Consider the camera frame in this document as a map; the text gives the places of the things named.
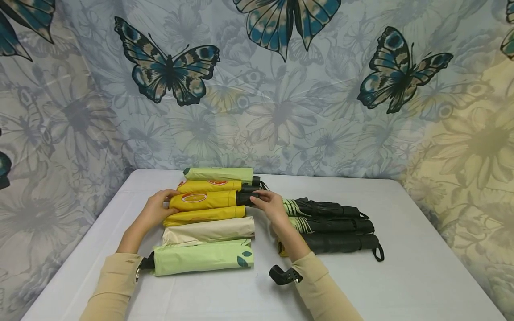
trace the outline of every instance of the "orange slice print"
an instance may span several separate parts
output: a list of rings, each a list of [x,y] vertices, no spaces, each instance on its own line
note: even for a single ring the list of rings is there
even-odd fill
[[[225,185],[226,183],[228,183],[228,181],[208,181],[208,182],[213,185]]]
[[[207,194],[185,194],[182,201],[187,203],[198,203],[207,198]]]

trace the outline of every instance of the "blue butterfly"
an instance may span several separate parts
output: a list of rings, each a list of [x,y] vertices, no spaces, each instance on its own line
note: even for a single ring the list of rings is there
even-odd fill
[[[358,100],[368,109],[392,98],[388,114],[400,108],[414,97],[416,88],[424,86],[441,69],[448,67],[451,53],[439,53],[412,63],[409,47],[403,35],[393,27],[387,27],[378,39],[377,51],[370,61],[375,72],[367,76],[360,85]]]
[[[512,24],[514,23],[514,0],[507,1],[507,22]],[[503,39],[500,50],[509,57],[509,59],[514,60],[514,29],[512,29],[508,35]]]
[[[9,156],[5,153],[0,152],[0,190],[3,190],[6,187],[11,185],[7,174],[11,171],[12,162]]]
[[[53,12],[56,9],[55,0],[0,0],[0,9],[20,25],[32,29],[53,44],[50,35],[50,24]],[[32,58],[19,42],[11,23],[1,11],[0,55],[18,55],[32,61]]]
[[[246,32],[259,46],[278,52],[284,62],[293,23],[309,50],[314,36],[330,22],[341,0],[233,0],[241,13],[248,13]]]
[[[179,53],[176,59],[171,55],[164,58],[165,54],[136,28],[120,17],[114,19],[114,30],[123,42],[123,52],[136,64],[132,69],[132,79],[140,93],[158,104],[166,89],[173,89],[173,96],[180,106],[200,102],[206,93],[202,79],[211,79],[214,66],[219,62],[216,46],[196,47]]]

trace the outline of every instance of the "black umbrella handle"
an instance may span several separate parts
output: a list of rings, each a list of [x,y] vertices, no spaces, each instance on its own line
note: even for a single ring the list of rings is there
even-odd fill
[[[289,284],[293,281],[298,284],[303,280],[303,277],[295,269],[290,268],[284,272],[278,265],[274,265],[269,270],[269,276],[279,286]]]

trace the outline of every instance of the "black strap loop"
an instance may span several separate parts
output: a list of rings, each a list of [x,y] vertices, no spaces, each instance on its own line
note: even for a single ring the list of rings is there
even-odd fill
[[[378,244],[378,251],[380,252],[380,257],[377,256],[377,249],[372,249],[373,251],[373,256],[375,257],[375,259],[378,261],[378,262],[382,262],[384,261],[385,257],[384,257],[384,250],[382,248],[382,246],[380,244]]]

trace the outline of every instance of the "person's right hand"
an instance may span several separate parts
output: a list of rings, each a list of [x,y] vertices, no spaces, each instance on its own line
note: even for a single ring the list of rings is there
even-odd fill
[[[283,223],[289,223],[284,203],[282,202],[282,196],[272,191],[255,191],[261,198],[250,197],[255,206],[263,210],[271,225],[277,226]]]

